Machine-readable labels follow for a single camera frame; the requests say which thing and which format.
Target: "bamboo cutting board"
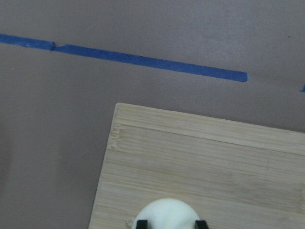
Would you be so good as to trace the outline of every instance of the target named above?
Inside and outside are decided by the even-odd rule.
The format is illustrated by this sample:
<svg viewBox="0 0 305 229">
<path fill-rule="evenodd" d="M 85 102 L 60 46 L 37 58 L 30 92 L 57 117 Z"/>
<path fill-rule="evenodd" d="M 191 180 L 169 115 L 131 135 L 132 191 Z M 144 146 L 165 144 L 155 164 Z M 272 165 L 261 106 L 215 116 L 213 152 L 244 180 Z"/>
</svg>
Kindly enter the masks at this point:
<svg viewBox="0 0 305 229">
<path fill-rule="evenodd" d="M 305 229 L 305 134 L 117 104 L 90 229 L 125 229 L 159 198 L 210 229 Z"/>
</svg>

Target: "painter's tape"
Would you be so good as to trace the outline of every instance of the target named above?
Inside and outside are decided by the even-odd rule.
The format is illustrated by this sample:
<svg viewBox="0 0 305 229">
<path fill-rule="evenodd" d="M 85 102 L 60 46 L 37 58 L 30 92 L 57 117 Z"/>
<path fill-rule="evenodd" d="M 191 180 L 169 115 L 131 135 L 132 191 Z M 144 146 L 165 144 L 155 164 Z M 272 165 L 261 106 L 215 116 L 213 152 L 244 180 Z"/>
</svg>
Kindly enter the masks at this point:
<svg viewBox="0 0 305 229">
<path fill-rule="evenodd" d="M 17 37 L 11 35 L 0 34 L 0 42 L 6 44 L 14 44 L 29 48 L 45 49 L 56 52 L 63 52 L 78 56 L 92 57 L 102 60 L 116 61 L 122 63 L 130 63 L 152 68 L 166 69 L 171 71 L 190 73 L 196 75 L 204 75 L 227 80 L 245 82 L 248 80 L 247 73 L 232 70 L 206 67 L 196 64 L 168 61 L 157 58 L 150 58 L 138 55 L 125 54 L 121 52 L 112 52 L 101 49 L 86 48 L 76 45 L 66 44 L 56 46 L 54 42 Z"/>
</svg>

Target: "wooden board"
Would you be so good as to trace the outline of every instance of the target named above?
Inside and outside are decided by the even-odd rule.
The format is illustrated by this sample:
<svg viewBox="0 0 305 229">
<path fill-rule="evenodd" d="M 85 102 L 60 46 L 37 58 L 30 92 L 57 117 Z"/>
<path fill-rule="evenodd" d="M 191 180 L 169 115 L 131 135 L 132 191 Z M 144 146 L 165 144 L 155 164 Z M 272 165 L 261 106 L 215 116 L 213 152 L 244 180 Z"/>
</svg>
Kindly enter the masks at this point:
<svg viewBox="0 0 305 229">
<path fill-rule="evenodd" d="M 117 104 L 90 229 L 124 229 L 159 198 L 210 229 L 305 229 L 305 134 Z"/>
</svg>

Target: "gray table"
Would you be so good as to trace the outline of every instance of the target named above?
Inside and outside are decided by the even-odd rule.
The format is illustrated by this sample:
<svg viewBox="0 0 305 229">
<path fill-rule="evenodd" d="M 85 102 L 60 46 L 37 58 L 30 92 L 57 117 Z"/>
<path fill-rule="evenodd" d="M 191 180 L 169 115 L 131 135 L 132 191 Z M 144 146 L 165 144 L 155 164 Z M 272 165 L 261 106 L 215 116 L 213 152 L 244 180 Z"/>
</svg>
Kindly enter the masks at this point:
<svg viewBox="0 0 305 229">
<path fill-rule="evenodd" d="M 0 228 L 88 227 L 117 102 L 305 132 L 303 1 L 5 0 L 1 33 L 249 74 L 0 44 Z"/>
</svg>

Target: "white ball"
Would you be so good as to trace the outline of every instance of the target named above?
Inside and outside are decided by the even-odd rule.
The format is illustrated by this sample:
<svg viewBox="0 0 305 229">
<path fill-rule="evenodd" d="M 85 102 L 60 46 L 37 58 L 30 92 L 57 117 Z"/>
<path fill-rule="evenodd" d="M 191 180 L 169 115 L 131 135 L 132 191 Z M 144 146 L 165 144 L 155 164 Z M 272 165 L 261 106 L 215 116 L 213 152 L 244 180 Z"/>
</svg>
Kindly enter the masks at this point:
<svg viewBox="0 0 305 229">
<path fill-rule="evenodd" d="M 133 222 L 148 220 L 151 229 L 194 229 L 197 213 L 186 203 L 177 199 L 159 199 L 147 205 Z"/>
</svg>

